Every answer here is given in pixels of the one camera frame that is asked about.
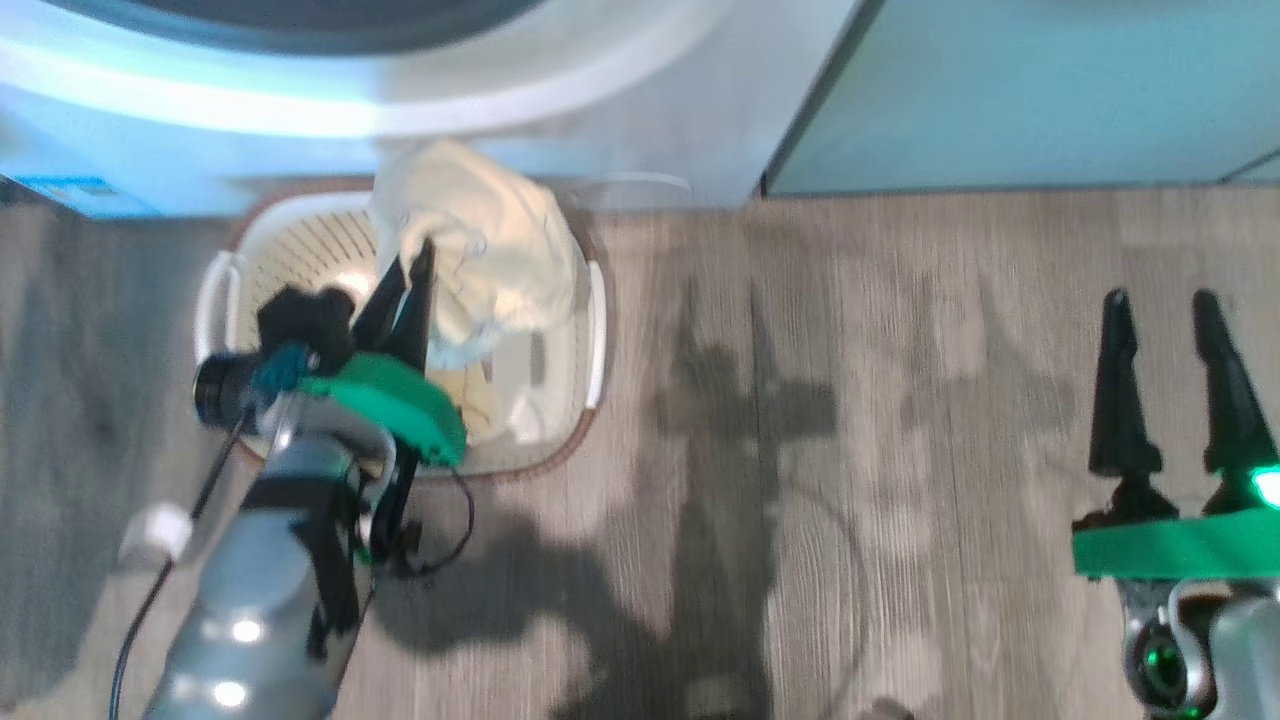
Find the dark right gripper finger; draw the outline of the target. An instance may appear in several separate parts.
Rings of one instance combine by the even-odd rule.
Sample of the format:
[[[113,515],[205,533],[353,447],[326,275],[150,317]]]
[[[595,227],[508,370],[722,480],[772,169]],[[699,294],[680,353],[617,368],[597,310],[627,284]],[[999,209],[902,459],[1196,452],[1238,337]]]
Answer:
[[[1103,300],[1091,418],[1088,469],[1097,477],[1149,477],[1164,470],[1164,456],[1146,429],[1138,348],[1130,296],[1112,290]]]
[[[1204,470],[1252,477],[1280,468],[1280,448],[1233,341],[1219,295],[1211,290],[1196,291],[1192,315],[1208,405]]]

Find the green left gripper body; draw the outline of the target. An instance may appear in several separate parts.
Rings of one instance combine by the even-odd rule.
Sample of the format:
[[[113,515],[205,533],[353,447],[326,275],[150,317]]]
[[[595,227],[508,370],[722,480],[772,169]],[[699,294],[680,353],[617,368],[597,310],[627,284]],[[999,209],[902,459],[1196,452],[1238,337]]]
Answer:
[[[333,402],[374,430],[379,477],[362,491],[358,529],[369,557],[408,557],[419,547],[421,527],[404,521],[410,493],[426,465],[443,471],[462,491],[466,429],[444,389],[422,372],[385,354],[356,354],[334,375],[311,374],[302,395]]]

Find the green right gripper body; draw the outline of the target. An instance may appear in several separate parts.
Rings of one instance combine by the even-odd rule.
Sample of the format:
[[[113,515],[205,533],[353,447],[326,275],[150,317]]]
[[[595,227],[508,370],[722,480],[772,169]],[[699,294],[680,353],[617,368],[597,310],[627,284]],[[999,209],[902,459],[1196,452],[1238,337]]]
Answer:
[[[1071,539],[1075,573],[1125,580],[1280,577],[1280,509],[1106,527]]]

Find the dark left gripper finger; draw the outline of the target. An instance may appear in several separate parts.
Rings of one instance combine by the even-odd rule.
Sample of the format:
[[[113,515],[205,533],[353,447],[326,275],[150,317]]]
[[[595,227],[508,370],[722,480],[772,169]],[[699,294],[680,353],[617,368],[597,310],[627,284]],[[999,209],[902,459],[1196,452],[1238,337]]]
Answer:
[[[434,266],[435,245],[422,238],[419,254],[404,272],[404,300],[396,320],[396,357],[420,375],[428,359]]]
[[[355,350],[366,354],[393,354],[396,323],[407,290],[401,256],[397,255],[383,274],[364,309],[352,324]]]

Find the plain pale yellow garment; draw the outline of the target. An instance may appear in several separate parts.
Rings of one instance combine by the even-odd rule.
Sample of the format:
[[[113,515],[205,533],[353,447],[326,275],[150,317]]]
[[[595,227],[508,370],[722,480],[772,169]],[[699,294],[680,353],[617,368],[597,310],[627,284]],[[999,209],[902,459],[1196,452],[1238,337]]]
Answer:
[[[434,249],[428,365],[454,370],[567,322],[586,261],[553,192],[452,138],[379,167],[367,214],[380,264]]]

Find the cream perforated laundry basket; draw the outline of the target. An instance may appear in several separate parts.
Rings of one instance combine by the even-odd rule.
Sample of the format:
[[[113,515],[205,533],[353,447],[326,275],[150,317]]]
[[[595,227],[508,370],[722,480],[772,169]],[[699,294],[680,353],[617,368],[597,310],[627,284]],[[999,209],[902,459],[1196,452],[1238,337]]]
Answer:
[[[251,211],[230,246],[207,265],[195,307],[195,356],[259,346],[256,313],[278,290],[335,286],[364,306],[381,279],[379,242],[369,220],[372,183],[349,179],[300,186]],[[609,290],[602,256],[582,215],[567,219],[586,261],[573,315],[558,325],[506,340],[490,357],[527,359],[548,379],[566,410],[564,428],[538,445],[502,438],[468,446],[468,478],[516,480],[564,462],[596,418],[609,351]]]

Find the grey rubber door gasket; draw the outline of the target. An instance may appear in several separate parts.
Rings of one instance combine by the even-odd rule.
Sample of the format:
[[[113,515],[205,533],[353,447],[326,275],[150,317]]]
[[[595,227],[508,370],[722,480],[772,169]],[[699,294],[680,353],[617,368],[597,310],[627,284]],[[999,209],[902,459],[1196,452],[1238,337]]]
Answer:
[[[155,38],[241,53],[367,56],[444,47],[544,0],[38,0]]]

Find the white washing machine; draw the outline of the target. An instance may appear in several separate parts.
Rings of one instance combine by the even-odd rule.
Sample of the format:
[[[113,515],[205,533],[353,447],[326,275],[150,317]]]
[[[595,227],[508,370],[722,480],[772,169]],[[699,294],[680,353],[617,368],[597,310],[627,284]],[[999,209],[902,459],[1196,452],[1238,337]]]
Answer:
[[[0,0],[0,182],[99,177],[131,201],[104,219],[236,217],[447,137],[545,182],[654,170],[692,184],[568,193],[586,208],[735,206],[863,3],[544,0],[444,47],[296,56]]]

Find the round filter cover outline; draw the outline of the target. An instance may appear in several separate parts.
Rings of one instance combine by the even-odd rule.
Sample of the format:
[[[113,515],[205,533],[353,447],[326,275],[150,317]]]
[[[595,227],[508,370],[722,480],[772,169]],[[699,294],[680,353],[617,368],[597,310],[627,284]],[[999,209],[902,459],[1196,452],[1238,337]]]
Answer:
[[[589,187],[645,184],[671,188],[677,193],[691,193],[692,184],[684,177],[654,170],[609,170],[585,176],[550,178],[548,183],[563,193],[580,193]]]

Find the pale teal cabinet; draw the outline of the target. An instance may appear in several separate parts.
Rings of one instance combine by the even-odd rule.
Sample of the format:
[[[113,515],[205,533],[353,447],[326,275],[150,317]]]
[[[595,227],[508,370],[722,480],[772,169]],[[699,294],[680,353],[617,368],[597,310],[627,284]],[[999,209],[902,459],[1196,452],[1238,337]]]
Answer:
[[[776,196],[1280,184],[1280,0],[865,0]]]

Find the blue white energy label sticker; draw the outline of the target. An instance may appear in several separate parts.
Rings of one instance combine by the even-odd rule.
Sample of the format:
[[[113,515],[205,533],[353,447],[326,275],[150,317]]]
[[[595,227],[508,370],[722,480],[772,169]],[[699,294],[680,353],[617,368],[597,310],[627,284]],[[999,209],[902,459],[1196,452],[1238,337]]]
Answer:
[[[129,199],[99,177],[20,176],[13,181],[83,217],[120,218],[131,213]]]

